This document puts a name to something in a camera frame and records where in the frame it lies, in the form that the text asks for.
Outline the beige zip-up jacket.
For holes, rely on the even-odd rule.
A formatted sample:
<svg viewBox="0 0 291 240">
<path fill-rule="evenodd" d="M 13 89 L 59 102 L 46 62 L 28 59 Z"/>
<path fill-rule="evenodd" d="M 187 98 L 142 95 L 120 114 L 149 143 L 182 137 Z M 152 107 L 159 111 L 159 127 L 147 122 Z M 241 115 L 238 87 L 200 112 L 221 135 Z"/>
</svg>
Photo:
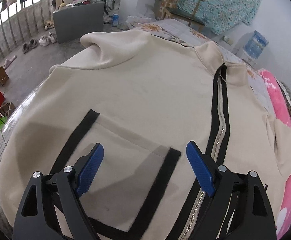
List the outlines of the beige zip-up jacket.
<svg viewBox="0 0 291 240">
<path fill-rule="evenodd" d="M 291 129 L 254 95 L 246 65 L 213 41 L 185 46 L 131 29 L 89 33 L 53 66 L 16 124 L 0 164 L 0 200 L 15 217 L 34 172 L 104 157 L 81 205 L 99 239 L 191 239 L 210 197 L 186 147 L 232 172 L 258 173 L 276 232 L 291 175 Z"/>
</svg>

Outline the pink floral blanket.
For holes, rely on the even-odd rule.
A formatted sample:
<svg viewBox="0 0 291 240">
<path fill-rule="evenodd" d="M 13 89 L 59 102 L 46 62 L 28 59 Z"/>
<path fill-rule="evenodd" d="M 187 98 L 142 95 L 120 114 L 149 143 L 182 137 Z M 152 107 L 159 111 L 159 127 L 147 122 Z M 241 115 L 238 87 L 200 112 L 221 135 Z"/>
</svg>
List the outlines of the pink floral blanket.
<svg viewBox="0 0 291 240">
<path fill-rule="evenodd" d="M 271 72 L 266 69 L 258 71 L 267 87 L 276 117 L 291 129 L 291 117 L 280 86 Z M 277 218 L 277 239 L 280 239 L 291 226 L 291 175 L 286 181 L 284 198 Z"/>
</svg>

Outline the blue water dispenser bottle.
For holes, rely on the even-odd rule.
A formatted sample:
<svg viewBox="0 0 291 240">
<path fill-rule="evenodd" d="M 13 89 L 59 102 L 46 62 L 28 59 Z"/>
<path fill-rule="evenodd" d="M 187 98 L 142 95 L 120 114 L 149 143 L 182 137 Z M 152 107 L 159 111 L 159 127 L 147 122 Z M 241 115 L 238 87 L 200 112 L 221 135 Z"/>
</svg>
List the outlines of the blue water dispenser bottle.
<svg viewBox="0 0 291 240">
<path fill-rule="evenodd" d="M 255 30 L 243 49 L 252 59 L 258 59 L 268 43 L 268 40 Z"/>
</svg>

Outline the dark grey slippers pair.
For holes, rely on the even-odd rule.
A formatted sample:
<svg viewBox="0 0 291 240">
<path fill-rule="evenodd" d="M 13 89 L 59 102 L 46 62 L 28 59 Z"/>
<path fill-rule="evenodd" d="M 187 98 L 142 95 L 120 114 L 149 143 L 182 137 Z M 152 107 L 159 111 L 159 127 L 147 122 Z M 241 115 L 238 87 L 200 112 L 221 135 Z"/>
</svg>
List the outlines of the dark grey slippers pair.
<svg viewBox="0 0 291 240">
<path fill-rule="evenodd" d="M 38 40 L 32 38 L 29 42 L 24 43 L 22 46 L 22 53 L 28 53 L 30 50 L 36 48 L 38 46 Z"/>
</svg>

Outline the white water dispenser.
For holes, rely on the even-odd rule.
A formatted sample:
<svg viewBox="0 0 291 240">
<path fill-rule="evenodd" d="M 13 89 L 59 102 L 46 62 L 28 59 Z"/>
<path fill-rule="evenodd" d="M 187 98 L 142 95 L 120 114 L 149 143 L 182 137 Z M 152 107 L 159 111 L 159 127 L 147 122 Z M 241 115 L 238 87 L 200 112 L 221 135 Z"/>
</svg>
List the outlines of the white water dispenser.
<svg viewBox="0 0 291 240">
<path fill-rule="evenodd" d="M 253 59 L 245 50 L 244 46 L 247 44 L 247 42 L 252 37 L 253 33 L 246 33 L 244 34 L 236 43 L 235 47 L 233 48 L 233 53 L 243 61 L 245 61 L 247 64 L 249 64 L 252 67 L 257 66 L 257 60 Z"/>
</svg>

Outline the white sneakers pair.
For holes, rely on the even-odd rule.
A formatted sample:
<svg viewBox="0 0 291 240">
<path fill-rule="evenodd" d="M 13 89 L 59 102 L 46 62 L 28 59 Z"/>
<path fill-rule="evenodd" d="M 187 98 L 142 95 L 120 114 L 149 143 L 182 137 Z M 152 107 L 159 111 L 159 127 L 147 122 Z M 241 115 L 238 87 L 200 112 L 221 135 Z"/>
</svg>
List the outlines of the white sneakers pair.
<svg viewBox="0 0 291 240">
<path fill-rule="evenodd" d="M 46 47 L 50 44 L 55 44 L 57 42 L 57 37 L 55 33 L 49 33 L 48 35 L 42 35 L 39 39 L 39 44 Z"/>
</svg>

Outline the metal balcony railing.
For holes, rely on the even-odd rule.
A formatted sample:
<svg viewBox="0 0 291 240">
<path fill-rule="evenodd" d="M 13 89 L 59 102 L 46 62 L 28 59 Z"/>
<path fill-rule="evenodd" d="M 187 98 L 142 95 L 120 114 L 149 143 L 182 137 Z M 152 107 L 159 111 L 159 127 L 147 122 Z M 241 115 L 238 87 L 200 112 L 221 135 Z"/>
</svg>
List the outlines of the metal balcony railing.
<svg viewBox="0 0 291 240">
<path fill-rule="evenodd" d="M 18 46 L 44 31 L 53 0 L 17 0 L 2 11 L 0 0 L 0 62 Z"/>
</svg>

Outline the dark grey cabinet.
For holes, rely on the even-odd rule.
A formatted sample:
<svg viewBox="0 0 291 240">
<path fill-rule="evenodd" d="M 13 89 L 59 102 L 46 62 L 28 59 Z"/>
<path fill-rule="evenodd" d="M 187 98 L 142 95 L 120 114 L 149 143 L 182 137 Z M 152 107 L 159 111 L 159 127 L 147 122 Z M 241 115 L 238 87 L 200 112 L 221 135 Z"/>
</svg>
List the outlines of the dark grey cabinet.
<svg viewBox="0 0 291 240">
<path fill-rule="evenodd" d="M 83 35 L 104 30 L 104 2 L 79 5 L 53 13 L 58 43 L 81 38 Z"/>
</svg>

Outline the floral grey bed sheet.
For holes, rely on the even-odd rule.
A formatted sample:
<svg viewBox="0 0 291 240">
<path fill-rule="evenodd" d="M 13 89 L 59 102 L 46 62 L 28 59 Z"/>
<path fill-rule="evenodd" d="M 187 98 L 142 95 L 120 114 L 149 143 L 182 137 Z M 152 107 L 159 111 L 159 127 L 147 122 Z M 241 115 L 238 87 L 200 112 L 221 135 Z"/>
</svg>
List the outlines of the floral grey bed sheet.
<svg viewBox="0 0 291 240">
<path fill-rule="evenodd" d="M 140 29 L 146 30 L 158 37 L 167 38 L 172 41 L 179 41 L 181 44 L 191 47 L 201 46 L 210 41 L 210 39 L 203 34 L 198 33 L 194 29 L 185 26 L 177 20 L 172 19 L 162 20 L 151 24 L 145 23 L 141 25 Z M 222 46 L 219 46 L 219 50 L 222 52 L 226 61 L 231 63 L 243 63 L 246 65 L 246 71 L 248 72 L 248 82 L 254 95 L 269 114 L 275 115 L 274 107 L 271 102 L 269 93 L 267 91 L 263 77 L 259 74 L 259 72 L 250 66 L 250 64 L 248 64 L 246 61 L 240 59 Z M 42 85 L 43 83 L 39 83 L 35 88 L 26 94 L 24 100 L 19 104 L 18 107 L 15 108 L 14 111 L 10 111 L 11 115 L 0 131 L 0 162 L 2 159 L 2 154 L 6 148 L 15 125 L 20 119 L 22 113 L 26 111 Z"/>
</svg>

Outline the teal patterned hanging cloth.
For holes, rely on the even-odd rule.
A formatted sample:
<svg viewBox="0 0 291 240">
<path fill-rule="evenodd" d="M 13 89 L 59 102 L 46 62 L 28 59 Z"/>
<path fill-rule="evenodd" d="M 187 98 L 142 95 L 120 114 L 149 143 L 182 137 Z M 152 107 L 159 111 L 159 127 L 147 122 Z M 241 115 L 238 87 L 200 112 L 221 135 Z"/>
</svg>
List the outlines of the teal patterned hanging cloth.
<svg viewBox="0 0 291 240">
<path fill-rule="evenodd" d="M 225 33 L 240 23 L 250 25 L 262 0 L 205 0 L 195 16 L 206 23 L 216 35 Z"/>
</svg>

